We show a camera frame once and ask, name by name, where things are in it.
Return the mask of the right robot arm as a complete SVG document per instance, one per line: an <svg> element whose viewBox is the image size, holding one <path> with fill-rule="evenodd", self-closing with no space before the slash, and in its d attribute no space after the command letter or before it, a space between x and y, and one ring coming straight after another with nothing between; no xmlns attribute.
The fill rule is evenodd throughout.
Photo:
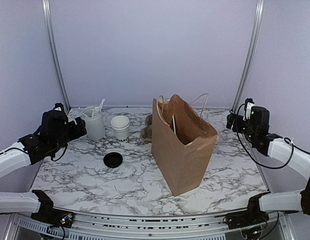
<svg viewBox="0 0 310 240"><path fill-rule="evenodd" d="M263 213L271 211L302 212L310 216L310 153L297 147L287 137L269 133L269 111L248 102L243 104L244 115L230 113L226 127L237 135L243 134L252 148L262 155L278 160L281 166L269 166L268 169L279 170L289 167L307 181L302 190L279 193L261 193L251 197L242 219L253 224Z"/></svg>

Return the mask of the brown cardboard box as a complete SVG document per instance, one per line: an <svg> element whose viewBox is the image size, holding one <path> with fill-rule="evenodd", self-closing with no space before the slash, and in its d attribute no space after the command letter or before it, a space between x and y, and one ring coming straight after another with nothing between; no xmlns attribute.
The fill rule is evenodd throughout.
<svg viewBox="0 0 310 240"><path fill-rule="evenodd" d="M153 99L151 153L174 196L199 187L217 136L216 129L179 95L169 101L162 96Z"/></svg>

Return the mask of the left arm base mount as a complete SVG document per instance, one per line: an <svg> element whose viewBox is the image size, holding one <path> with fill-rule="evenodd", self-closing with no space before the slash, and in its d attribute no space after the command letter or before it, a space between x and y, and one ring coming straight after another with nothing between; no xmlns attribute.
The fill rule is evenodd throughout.
<svg viewBox="0 0 310 240"><path fill-rule="evenodd" d="M32 219L53 226L71 228L74 217L73 212L54 208L53 201L42 190L32 190L32 193L38 197L40 202L38 212L31 214Z"/></svg>

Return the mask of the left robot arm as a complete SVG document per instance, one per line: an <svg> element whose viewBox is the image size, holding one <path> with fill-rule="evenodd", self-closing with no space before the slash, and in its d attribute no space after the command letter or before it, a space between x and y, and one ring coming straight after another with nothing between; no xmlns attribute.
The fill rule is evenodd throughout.
<svg viewBox="0 0 310 240"><path fill-rule="evenodd" d="M18 169L34 165L66 150L68 142L86 135L86 124L80 117L69 121L61 108L43 113L42 123L33 133L20 138L0 152L0 179ZM41 190L24 193L0 192L0 214L28 212L39 214L46 222L58 218L53 201Z"/></svg>

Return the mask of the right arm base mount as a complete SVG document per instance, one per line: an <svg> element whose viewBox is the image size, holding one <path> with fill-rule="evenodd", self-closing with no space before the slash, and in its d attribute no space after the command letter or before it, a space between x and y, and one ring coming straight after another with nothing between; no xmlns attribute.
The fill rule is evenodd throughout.
<svg viewBox="0 0 310 240"><path fill-rule="evenodd" d="M230 230L267 222L269 220L268 213L262 211L259 204L259 199L263 195L266 193L252 196L248 201L246 210L228 213L222 221L228 225Z"/></svg>

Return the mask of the white straw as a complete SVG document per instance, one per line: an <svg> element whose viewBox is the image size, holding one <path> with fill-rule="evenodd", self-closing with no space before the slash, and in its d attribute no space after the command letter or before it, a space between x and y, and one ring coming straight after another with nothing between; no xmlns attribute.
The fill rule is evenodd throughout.
<svg viewBox="0 0 310 240"><path fill-rule="evenodd" d="M176 135L176 125L175 125L175 116L174 116L174 114L172 115L172 124L173 124L173 131L174 131L174 133Z"/></svg>

